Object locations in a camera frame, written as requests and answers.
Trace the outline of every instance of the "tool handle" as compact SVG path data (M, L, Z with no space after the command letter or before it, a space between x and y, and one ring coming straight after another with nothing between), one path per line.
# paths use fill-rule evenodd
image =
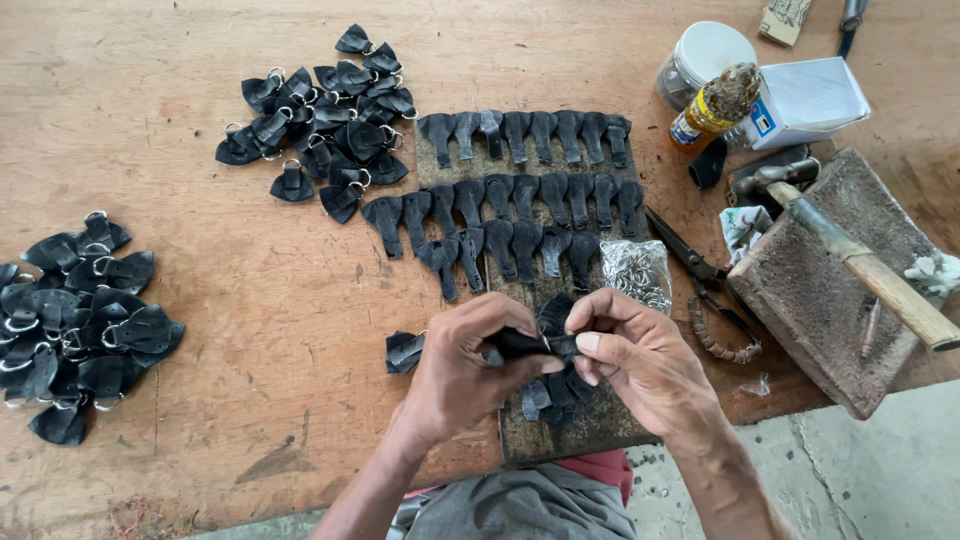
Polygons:
M933 351L960 348L960 329L932 306L870 248L850 236L816 205L807 201L796 187L784 182L767 186L790 215L824 242L844 264Z

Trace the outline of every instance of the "work board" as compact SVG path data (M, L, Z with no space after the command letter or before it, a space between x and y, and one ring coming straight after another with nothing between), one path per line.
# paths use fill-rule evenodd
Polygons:
M873 116L837 137L864 155L918 226L960 252L960 86L950 2L906 10L871 5L850 66ZM175 538L330 505L370 455L409 377L387 375L383 339L419 331L452 306L413 260L387 260L361 216L345 226L318 201L268 194L278 162L213 159L223 127L256 116L239 82L276 65L332 64L337 37L359 22L388 41L424 111L602 110L634 122L645 202L712 264L727 260L719 189L698 191L689 157L666 139L673 111L654 76L684 28L717 20L743 32L761 63L833 54L838 3L814 3L796 47L758 38L756 2L454 1L365 4L12 1L0 17L0 254L78 230L104 209L130 249L156 251L145 290L186 324L177 353L152 368L79 448L26 430L37 405L0 413L0 535L10 538ZM927 114L929 104L938 114ZM410 137L412 122L398 124ZM413 146L398 156L411 168ZM417 171L368 196L399 195ZM409 248L406 238L405 249ZM705 354L689 328L692 287L670 264L674 320L704 362L736 424L828 405L765 344L748 365ZM948 316L960 317L950 299ZM724 345L739 337L708 314ZM770 374L772 394L740 385ZM960 377L955 353L916 356L902 390ZM502 464L495 415L435 449L415 485Z

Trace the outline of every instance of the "plastic bottle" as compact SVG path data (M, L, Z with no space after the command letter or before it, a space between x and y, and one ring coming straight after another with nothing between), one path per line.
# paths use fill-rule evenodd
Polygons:
M724 69L670 124L671 142L685 154L699 154L718 135L747 117L759 92L760 72L755 63Z

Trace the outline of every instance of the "scissors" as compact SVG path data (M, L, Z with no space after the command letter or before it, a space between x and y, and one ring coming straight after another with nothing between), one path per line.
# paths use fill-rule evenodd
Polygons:
M645 206L644 211L646 212L647 220L650 221L650 225L657 230L657 233L659 233L663 239L663 244L668 250L673 252L673 255L677 256L680 263L686 268L686 273L693 279L693 290L696 292L696 295L690 297L687 305L690 308L690 321L693 323L693 331L700 342L704 344L704 347L706 347L712 355L725 360L732 360L736 363L747 363L757 356L760 356L763 350L760 346L760 338L756 336L754 331L751 330L750 326L740 315L732 309L721 306L709 293L709 290L726 289L733 299L736 300L737 304L740 305L744 313L760 328L766 330L766 327L764 327L763 323L756 317L754 311L747 306L747 303L740 298L740 295L733 290L730 282L727 281L728 271L710 266L700 254L693 251L684 239L667 225L666 222L663 221L663 218L651 210L650 207ZM700 299L706 301L711 307L716 309L717 312L734 323L740 331L750 337L753 343L735 352L728 351L718 344L707 332L707 327L704 324L704 314L700 310Z

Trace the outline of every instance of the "plastic jar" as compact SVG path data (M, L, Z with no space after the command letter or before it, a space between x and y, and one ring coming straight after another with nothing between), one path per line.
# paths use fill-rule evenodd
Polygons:
M657 94L667 107L680 112L725 67L742 61L756 63L754 46L742 34L719 22L692 24L660 67Z

